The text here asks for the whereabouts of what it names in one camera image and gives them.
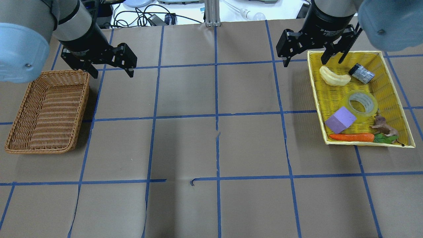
purple foam cube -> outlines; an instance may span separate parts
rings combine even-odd
[[[341,107],[324,123],[335,133],[339,134],[341,131],[347,129],[353,122],[357,120],[346,107]]]

green leaf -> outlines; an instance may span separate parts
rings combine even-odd
[[[385,136],[382,133],[376,134],[374,135],[374,140],[373,142],[376,143],[386,143],[386,144],[392,144],[393,141],[395,141],[396,139],[398,139],[398,136]]]
[[[384,138],[384,137],[386,137],[384,134],[382,134],[382,133],[379,133],[379,134],[375,134],[374,135],[374,138],[375,139],[382,139],[382,138]]]

orange carrot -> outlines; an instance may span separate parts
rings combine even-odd
[[[372,133],[357,133],[357,134],[332,134],[330,138],[337,141],[361,141],[373,142],[374,135]]]

wicker basket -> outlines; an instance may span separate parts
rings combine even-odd
[[[408,121],[405,117],[404,110],[395,90],[392,78],[386,67],[385,61],[380,51],[351,51],[348,53],[343,63],[338,64],[341,53],[332,57],[326,66],[338,75],[346,75],[348,71],[356,64],[363,65],[366,69],[373,72],[375,77],[368,83],[363,84],[354,77],[351,81],[342,87],[329,86],[322,79],[319,69],[322,66],[320,57],[323,51],[308,52],[308,68],[310,72],[311,86],[313,88],[314,100],[316,103],[317,113],[320,118],[320,126],[323,138],[326,144],[344,144],[344,145],[367,145],[367,146],[386,146],[415,148],[413,136],[411,135]],[[325,126],[326,121],[332,114],[339,109],[339,102],[345,97],[347,92],[354,89],[362,89],[370,92],[376,98],[379,105],[379,112],[384,116],[387,123],[399,132],[398,140],[405,144],[402,147],[399,144],[382,144],[374,142],[346,142],[336,141],[329,137],[333,134],[332,130]],[[375,133],[375,129],[370,126],[374,125],[374,116],[368,118],[365,122],[354,122],[343,133]]]
[[[41,73],[25,92],[7,137],[14,154],[59,154],[76,146],[89,93],[89,76],[82,71]]]

yellow basket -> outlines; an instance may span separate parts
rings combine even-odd
[[[341,87],[329,86],[325,83],[320,75],[320,67],[322,66],[320,57],[323,51],[309,51],[307,55],[308,70],[310,72],[310,81],[313,88],[314,101],[316,103],[317,114],[326,144],[343,144],[343,145],[367,145],[367,146],[386,146],[415,148],[413,136],[411,135],[408,121],[405,117],[404,110],[395,90],[392,78],[389,74],[387,66],[380,51],[351,51],[347,54],[344,61],[338,64],[341,53],[333,56],[326,66],[332,72],[338,75],[347,75],[348,71],[356,64],[363,65],[366,69],[373,72],[375,77],[368,83],[363,84],[354,77],[351,81]],[[362,89],[371,93],[377,100],[379,105],[379,114],[386,118],[387,123],[399,132],[398,140],[404,143],[402,147],[399,144],[383,144],[374,142],[346,142],[336,141],[329,137],[333,131],[324,124],[332,114],[339,108],[339,102],[345,97],[347,92],[354,89]],[[365,122],[354,122],[349,128],[342,133],[375,133],[376,129],[370,128],[374,125],[375,115],[368,118]]]

